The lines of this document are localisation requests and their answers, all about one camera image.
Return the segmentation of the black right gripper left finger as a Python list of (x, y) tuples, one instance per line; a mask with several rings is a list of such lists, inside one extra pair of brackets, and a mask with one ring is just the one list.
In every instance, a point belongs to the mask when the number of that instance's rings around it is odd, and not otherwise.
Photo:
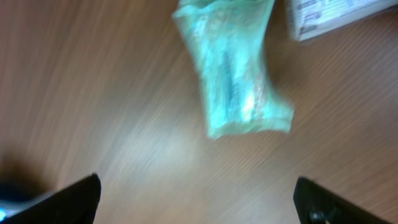
[(93, 223), (101, 181), (93, 173), (57, 192), (34, 192), (32, 184), (1, 181), (1, 224)]

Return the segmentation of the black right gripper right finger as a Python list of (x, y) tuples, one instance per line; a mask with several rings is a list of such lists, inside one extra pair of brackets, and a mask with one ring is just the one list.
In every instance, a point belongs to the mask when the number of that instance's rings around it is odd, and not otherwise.
[(297, 179), (293, 200), (301, 224), (389, 224), (306, 177)]

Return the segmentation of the white paper tissue pack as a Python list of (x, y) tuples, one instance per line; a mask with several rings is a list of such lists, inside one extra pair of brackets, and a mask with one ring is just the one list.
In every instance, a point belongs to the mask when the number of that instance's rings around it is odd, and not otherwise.
[(286, 0), (289, 34), (303, 41), (397, 5), (397, 0)]

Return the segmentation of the teal wet wipes pack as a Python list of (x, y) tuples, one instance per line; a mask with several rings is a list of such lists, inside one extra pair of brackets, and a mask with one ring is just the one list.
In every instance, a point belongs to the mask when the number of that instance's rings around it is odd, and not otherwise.
[(269, 80), (270, 0), (179, 1), (172, 14), (200, 80), (207, 135), (289, 132), (293, 106)]

